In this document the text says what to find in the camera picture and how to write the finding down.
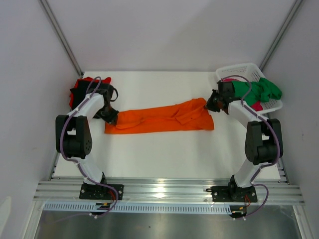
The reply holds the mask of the orange t shirt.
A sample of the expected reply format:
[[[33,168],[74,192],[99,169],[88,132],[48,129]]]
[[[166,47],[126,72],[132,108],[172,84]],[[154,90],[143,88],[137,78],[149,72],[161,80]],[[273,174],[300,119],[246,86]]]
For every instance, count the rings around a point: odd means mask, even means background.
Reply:
[[[215,129],[214,121],[204,108],[206,100],[197,98],[184,103],[118,113],[117,123],[105,124],[105,134],[141,134],[170,131]]]

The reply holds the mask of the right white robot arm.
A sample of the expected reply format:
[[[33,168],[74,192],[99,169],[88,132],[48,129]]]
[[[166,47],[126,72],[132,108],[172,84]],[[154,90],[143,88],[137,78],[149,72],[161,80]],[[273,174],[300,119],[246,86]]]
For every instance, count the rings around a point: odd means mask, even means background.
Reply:
[[[246,129],[244,151],[246,159],[239,171],[232,176],[234,185],[228,187],[228,197],[239,201],[246,194],[245,188],[251,187],[260,172],[278,163],[283,155],[281,123],[269,119],[246,102],[235,96],[233,81],[218,81],[218,89],[213,90],[205,108],[212,112],[224,111],[238,120]]]

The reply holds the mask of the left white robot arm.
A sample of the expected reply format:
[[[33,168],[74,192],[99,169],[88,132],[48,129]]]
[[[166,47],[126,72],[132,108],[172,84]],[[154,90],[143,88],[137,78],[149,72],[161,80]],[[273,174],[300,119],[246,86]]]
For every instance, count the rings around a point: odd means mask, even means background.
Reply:
[[[71,89],[73,100],[71,112],[58,115],[55,119],[56,150],[68,162],[74,163],[84,178],[84,183],[92,185],[91,194],[103,199],[108,194],[104,173],[92,159],[93,139],[89,122],[96,118],[110,125],[116,125],[118,111],[112,108],[118,91],[109,83],[98,85],[85,83]]]

